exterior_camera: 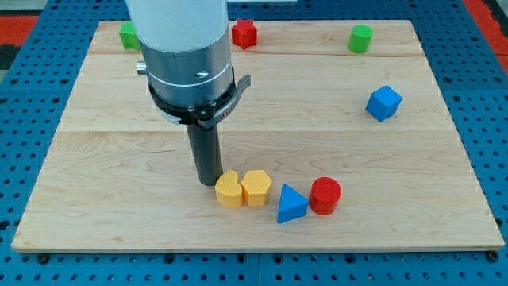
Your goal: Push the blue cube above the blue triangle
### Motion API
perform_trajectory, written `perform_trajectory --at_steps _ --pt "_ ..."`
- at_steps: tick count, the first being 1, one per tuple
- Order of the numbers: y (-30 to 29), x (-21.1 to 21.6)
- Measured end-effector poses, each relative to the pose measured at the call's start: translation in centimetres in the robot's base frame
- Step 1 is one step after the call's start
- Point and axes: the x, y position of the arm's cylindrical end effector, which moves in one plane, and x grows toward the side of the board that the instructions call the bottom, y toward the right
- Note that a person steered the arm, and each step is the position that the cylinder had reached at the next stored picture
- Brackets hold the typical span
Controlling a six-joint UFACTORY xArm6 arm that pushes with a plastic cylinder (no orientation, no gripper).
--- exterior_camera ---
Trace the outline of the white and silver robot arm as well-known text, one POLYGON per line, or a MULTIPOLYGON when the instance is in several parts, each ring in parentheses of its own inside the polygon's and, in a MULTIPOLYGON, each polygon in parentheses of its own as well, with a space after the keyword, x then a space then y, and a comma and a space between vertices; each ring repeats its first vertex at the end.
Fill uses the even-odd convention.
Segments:
POLYGON ((204 106, 233 82, 226 0, 127 0, 146 75, 158 98, 204 106))

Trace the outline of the green block behind arm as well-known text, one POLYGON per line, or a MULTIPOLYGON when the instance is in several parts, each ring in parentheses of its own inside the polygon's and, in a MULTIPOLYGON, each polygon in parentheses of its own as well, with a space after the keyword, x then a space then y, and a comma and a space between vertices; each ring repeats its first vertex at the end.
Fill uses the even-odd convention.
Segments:
POLYGON ((119 37, 124 49, 140 50, 139 41, 131 21, 121 23, 119 37))

